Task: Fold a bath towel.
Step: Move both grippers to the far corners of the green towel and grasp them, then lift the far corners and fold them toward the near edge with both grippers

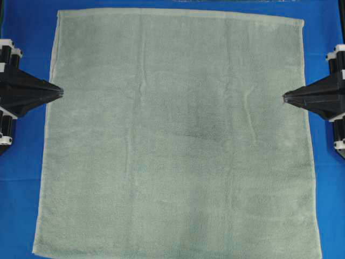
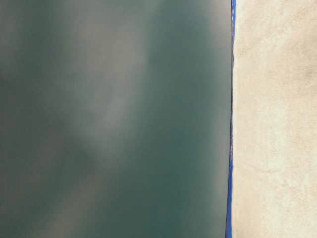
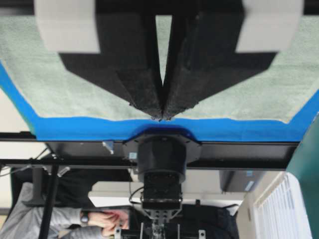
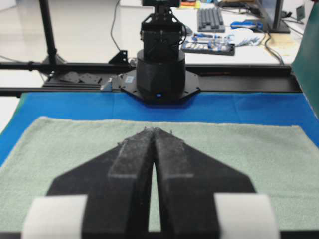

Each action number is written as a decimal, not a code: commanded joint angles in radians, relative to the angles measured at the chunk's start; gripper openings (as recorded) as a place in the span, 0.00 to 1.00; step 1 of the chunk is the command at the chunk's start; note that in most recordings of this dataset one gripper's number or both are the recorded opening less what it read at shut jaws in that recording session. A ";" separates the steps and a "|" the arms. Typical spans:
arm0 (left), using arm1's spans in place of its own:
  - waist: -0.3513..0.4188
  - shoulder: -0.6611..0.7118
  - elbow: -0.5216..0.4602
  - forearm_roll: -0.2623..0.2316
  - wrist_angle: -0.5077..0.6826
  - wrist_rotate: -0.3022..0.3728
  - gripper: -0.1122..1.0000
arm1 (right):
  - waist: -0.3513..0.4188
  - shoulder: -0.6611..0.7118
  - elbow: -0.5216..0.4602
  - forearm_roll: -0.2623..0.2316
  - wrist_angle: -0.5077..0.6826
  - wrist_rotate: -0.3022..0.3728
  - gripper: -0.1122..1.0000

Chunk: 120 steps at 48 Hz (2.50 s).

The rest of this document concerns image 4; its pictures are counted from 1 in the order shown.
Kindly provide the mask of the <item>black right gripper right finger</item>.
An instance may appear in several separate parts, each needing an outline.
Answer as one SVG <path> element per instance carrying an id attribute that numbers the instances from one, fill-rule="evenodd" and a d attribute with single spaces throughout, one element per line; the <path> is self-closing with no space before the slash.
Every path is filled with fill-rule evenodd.
<path id="1" fill-rule="evenodd" d="M 277 239 L 267 195 L 250 178 L 160 128 L 154 131 L 163 232 L 175 239 Z"/>

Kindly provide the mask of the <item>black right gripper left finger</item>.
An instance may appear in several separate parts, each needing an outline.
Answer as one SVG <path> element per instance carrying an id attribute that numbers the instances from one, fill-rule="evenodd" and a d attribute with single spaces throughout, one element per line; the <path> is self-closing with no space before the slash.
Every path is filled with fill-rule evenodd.
<path id="1" fill-rule="evenodd" d="M 148 227 L 153 132 L 57 176 L 45 196 L 33 200 L 24 239 L 125 239 Z"/>

